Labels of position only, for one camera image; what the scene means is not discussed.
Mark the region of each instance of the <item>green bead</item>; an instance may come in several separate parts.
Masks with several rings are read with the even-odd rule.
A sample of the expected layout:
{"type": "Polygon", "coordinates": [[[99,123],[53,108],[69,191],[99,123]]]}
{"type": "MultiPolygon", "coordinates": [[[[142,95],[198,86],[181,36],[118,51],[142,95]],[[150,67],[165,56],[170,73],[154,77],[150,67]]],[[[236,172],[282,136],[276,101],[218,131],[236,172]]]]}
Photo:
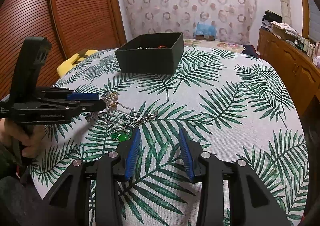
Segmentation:
{"type": "Polygon", "coordinates": [[[125,134],[125,133],[122,133],[120,136],[119,136],[119,142],[122,142],[122,141],[126,141],[129,139],[129,135],[125,134]]]}
{"type": "Polygon", "coordinates": [[[112,133],[112,134],[111,134],[111,138],[112,138],[113,140],[117,140],[117,139],[118,139],[118,135],[117,135],[116,133],[112,133]]]}

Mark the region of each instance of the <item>tablecloth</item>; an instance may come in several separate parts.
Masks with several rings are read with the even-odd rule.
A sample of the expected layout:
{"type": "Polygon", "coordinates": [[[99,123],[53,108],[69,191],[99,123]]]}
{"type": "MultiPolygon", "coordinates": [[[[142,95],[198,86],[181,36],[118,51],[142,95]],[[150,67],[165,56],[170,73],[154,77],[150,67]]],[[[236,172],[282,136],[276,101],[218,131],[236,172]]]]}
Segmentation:
{"type": "MultiPolygon", "coordinates": [[[[114,50],[104,50],[74,67],[55,87],[114,91],[119,102],[141,115],[158,112],[156,120],[140,126],[142,147],[135,174],[120,183],[124,225],[196,224],[201,183],[186,178],[178,147],[180,125],[220,160],[245,159],[291,224],[299,223],[308,192],[306,142],[287,89],[264,60],[186,46],[173,76],[134,74],[121,73],[114,50]]],[[[47,126],[44,149],[30,166],[41,197],[72,160],[97,160],[116,148],[113,129],[107,123],[91,126],[85,114],[70,124],[47,126]]],[[[224,224],[229,225],[227,183],[224,194],[224,224]]],[[[90,225],[95,224],[94,198],[92,181],[90,225]]]]}

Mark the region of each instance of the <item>silver rivet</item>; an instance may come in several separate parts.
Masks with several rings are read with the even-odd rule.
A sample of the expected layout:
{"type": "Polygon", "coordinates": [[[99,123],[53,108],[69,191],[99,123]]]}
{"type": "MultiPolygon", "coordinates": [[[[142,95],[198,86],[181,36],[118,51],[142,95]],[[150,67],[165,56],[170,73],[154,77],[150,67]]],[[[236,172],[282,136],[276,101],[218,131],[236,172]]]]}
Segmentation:
{"type": "Polygon", "coordinates": [[[209,152],[202,152],[202,153],[201,153],[201,156],[202,156],[203,158],[209,158],[209,157],[211,156],[211,154],[210,154],[209,152]]]}
{"type": "Polygon", "coordinates": [[[72,162],[72,164],[74,166],[79,166],[79,165],[81,165],[81,163],[82,163],[82,161],[80,159],[73,160],[73,162],[72,162]]]}
{"type": "Polygon", "coordinates": [[[118,152],[117,152],[117,151],[111,151],[111,152],[109,152],[108,155],[109,155],[111,158],[115,158],[115,157],[118,156],[118,152]]]}
{"type": "Polygon", "coordinates": [[[239,166],[246,166],[247,165],[247,162],[243,159],[239,159],[237,163],[239,166]]]}

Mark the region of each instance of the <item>yellow object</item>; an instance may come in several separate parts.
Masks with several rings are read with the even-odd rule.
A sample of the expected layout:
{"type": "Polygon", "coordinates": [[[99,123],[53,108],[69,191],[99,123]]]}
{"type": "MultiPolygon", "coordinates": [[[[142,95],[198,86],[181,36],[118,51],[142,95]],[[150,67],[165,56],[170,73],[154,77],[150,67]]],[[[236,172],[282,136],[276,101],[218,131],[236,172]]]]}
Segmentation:
{"type": "Polygon", "coordinates": [[[59,77],[62,77],[65,75],[68,71],[70,71],[74,66],[78,65],[80,62],[82,62],[84,59],[86,59],[91,54],[96,53],[97,50],[81,50],[78,53],[74,54],[72,57],[64,61],[62,64],[60,64],[57,68],[57,72],[59,77]]]}

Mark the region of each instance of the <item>black box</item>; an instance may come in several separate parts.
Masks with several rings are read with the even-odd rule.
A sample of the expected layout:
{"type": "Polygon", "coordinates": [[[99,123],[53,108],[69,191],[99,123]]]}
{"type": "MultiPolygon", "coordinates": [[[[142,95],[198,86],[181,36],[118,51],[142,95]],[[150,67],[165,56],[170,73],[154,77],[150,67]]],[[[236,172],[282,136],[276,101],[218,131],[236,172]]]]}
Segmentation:
{"type": "Polygon", "coordinates": [[[183,33],[139,35],[115,54],[121,72],[174,74],[183,54],[183,33]]]}

